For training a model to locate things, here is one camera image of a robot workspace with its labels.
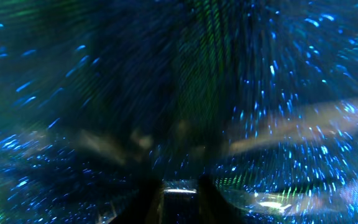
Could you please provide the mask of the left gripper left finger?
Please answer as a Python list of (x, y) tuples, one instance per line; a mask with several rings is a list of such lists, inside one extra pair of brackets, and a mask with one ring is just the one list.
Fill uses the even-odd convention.
[(149, 179), (141, 183), (138, 195), (109, 224), (160, 224), (162, 207), (163, 182)]

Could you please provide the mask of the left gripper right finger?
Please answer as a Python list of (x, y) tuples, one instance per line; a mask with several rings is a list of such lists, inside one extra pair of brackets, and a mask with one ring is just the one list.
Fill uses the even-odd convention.
[(204, 224), (244, 224), (234, 207), (213, 184), (210, 176), (198, 179), (199, 213)]

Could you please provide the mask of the blue sequin garment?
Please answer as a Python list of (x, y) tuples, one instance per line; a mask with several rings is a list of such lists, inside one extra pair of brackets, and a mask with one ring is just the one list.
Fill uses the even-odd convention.
[(358, 223), (358, 1), (0, 1), (0, 223)]

